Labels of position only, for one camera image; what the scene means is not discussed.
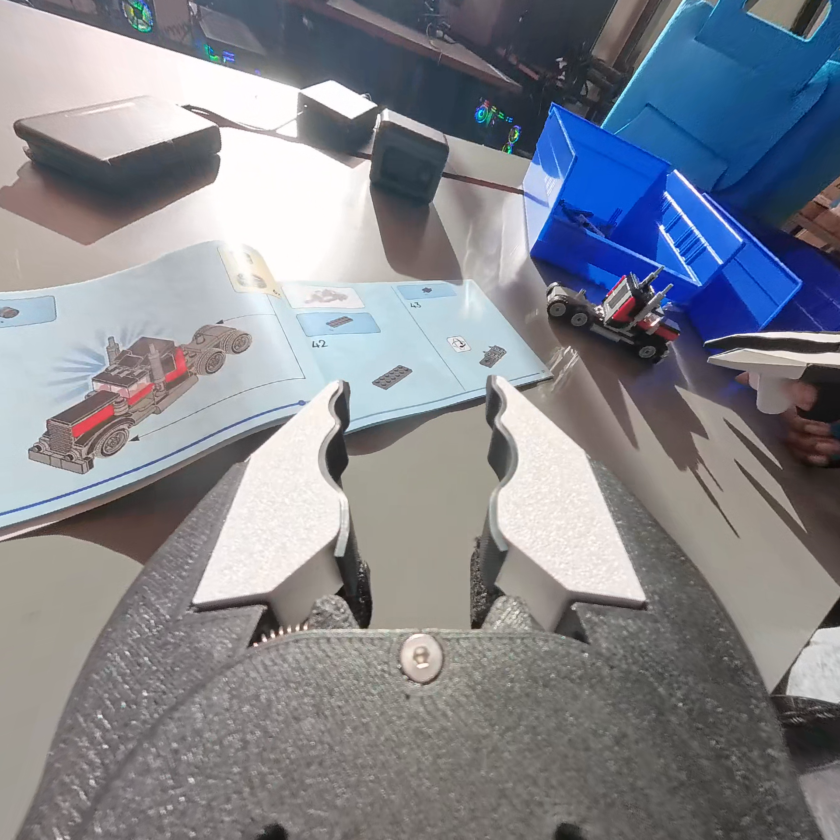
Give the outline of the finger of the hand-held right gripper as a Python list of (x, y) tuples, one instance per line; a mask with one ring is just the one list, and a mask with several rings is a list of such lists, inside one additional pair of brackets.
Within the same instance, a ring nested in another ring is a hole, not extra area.
[(755, 391), (757, 409), (763, 414), (783, 414), (801, 408), (804, 400), (796, 391), (805, 372), (820, 358), (818, 351), (726, 351), (710, 356), (707, 362), (717, 367), (746, 373)]
[(737, 333), (704, 342), (710, 352), (732, 358), (837, 358), (838, 332)]

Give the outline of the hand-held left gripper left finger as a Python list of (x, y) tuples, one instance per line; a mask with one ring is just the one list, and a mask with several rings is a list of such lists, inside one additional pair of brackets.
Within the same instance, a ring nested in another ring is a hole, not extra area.
[(343, 595), (368, 622), (368, 584), (341, 485), (350, 385), (328, 383), (247, 460), (192, 597), (200, 611), (265, 606), (283, 628)]

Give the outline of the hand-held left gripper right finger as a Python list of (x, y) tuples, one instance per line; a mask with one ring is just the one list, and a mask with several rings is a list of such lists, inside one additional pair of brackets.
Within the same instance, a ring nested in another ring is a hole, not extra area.
[(519, 599), (550, 633), (575, 604), (645, 609), (583, 448), (500, 375), (487, 379), (486, 421), (498, 483), (472, 558), (472, 627), (501, 597)]

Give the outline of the red black toy brick truck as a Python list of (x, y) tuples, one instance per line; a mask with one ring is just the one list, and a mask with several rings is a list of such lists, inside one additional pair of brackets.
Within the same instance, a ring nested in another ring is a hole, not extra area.
[(547, 313), (624, 347), (639, 360), (656, 364), (669, 354), (680, 335), (679, 325), (666, 318), (663, 305), (672, 286), (659, 292), (654, 289), (663, 270), (658, 266), (643, 280), (632, 272), (625, 274), (599, 302), (591, 301), (584, 290), (551, 283), (546, 289)]

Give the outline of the blue plastic bin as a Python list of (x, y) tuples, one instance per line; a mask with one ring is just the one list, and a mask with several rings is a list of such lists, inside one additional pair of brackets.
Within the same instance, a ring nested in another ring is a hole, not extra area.
[(678, 170), (667, 175), (658, 243), (673, 280), (670, 299), (703, 340), (766, 328), (802, 288), (802, 279), (746, 227)]
[[(668, 162), (558, 106), (549, 117), (523, 180), (528, 243), (533, 259), (604, 289), (630, 272), (640, 279), (658, 266), (657, 290), (681, 277), (658, 243)], [(570, 224), (560, 199), (602, 218), (623, 214), (609, 239)]]

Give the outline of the grey desk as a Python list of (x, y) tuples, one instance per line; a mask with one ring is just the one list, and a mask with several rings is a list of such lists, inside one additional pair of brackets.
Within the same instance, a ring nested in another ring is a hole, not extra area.
[[(251, 245), (275, 277), (472, 279), (553, 372), (526, 396), (607, 466), (692, 559), (774, 688), (838, 599), (838, 469), (808, 469), (778, 417), (688, 327), (645, 371), (548, 322), (519, 186), (528, 164), (451, 139), (434, 204), (371, 192), (368, 161), (225, 129), (220, 164), (121, 203), (37, 170), (13, 131), (42, 112), (150, 94), (273, 128), (297, 93), (2, 2), (2, 291), (99, 278), (184, 247)], [(354, 434), (344, 486), (374, 627), (469, 627), (469, 555), (495, 476), (483, 406)], [(2, 542), (2, 838), (24, 820), (93, 641), (141, 564), (248, 441), (107, 505)]]

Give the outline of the person's right hand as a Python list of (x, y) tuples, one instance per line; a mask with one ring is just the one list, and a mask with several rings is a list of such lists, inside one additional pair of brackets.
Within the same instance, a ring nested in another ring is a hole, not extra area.
[(792, 411), (782, 417), (784, 444), (794, 457), (806, 466), (839, 467), (839, 422), (820, 422)]

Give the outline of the pile of loose toy bricks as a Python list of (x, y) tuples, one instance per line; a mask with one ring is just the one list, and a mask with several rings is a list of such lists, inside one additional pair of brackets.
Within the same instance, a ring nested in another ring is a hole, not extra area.
[(609, 239), (613, 235), (620, 217), (623, 214), (623, 210), (621, 208), (617, 208), (612, 212), (609, 218), (602, 218), (593, 213), (593, 211), (587, 211), (565, 201), (564, 199), (560, 199), (558, 201), (557, 209), (570, 224), (586, 230), (598, 237), (606, 239)]

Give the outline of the light blue instruction booklet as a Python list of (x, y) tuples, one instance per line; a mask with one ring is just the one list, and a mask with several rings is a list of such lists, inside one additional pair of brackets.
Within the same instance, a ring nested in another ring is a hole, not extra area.
[(333, 381), (351, 432), (550, 371), (472, 280), (276, 280), (211, 241), (99, 279), (2, 294), (2, 539), (283, 424)]

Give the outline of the blue felt carrier bag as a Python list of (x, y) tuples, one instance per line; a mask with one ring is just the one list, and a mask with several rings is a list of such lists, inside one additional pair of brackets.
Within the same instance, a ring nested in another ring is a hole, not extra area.
[(839, 7), (801, 37), (746, 5), (681, 3), (602, 127), (781, 226), (838, 177)]

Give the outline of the person's grey sweatshirt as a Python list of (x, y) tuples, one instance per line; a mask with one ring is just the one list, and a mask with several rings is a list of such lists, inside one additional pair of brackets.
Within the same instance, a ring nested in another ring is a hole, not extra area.
[(801, 651), (788, 675), (791, 697), (839, 702), (839, 628), (818, 629)]

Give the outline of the computer case with coloured lights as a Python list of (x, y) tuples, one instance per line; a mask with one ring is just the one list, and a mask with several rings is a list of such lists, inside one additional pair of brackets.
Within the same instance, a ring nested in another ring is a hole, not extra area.
[(478, 101), (470, 130), (473, 142), (505, 154), (514, 154), (522, 135), (520, 121), (487, 97)]

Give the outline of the dark grey cube power station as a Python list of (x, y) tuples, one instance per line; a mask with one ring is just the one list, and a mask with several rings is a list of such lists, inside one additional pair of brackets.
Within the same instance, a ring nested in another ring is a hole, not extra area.
[(430, 204), (449, 155), (446, 136), (385, 108), (377, 118), (371, 152), (371, 184), (419, 205)]

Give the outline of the black flat power bank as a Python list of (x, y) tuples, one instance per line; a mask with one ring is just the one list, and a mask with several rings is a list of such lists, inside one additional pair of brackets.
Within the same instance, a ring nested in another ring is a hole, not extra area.
[(110, 191), (189, 172), (222, 149), (215, 122), (152, 96), (22, 118), (13, 128), (33, 163)]

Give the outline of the dark rectangular adapter box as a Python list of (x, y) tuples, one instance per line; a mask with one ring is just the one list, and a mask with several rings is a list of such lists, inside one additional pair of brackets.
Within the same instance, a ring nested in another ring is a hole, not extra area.
[(319, 148), (356, 151), (371, 137), (380, 106), (340, 84), (325, 80), (297, 95), (297, 138)]

